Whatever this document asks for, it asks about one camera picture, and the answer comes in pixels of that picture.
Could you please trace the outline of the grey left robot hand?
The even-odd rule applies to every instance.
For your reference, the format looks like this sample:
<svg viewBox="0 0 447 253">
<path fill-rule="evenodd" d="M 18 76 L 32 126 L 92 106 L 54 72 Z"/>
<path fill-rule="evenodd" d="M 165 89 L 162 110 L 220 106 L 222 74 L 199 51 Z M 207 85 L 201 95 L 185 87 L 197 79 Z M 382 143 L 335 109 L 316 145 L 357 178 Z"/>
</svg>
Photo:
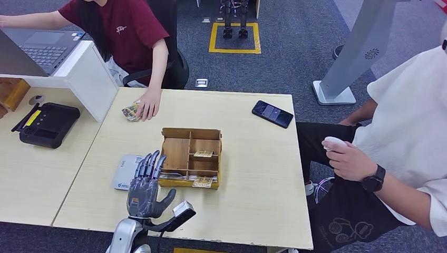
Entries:
<svg viewBox="0 0 447 253">
<path fill-rule="evenodd" d="M 171 189 L 161 201 L 157 200 L 161 167 L 166 158 L 156 150 L 139 162 L 128 189 L 127 211 L 130 218 L 159 218 L 173 202 L 175 189 Z"/>
</svg>

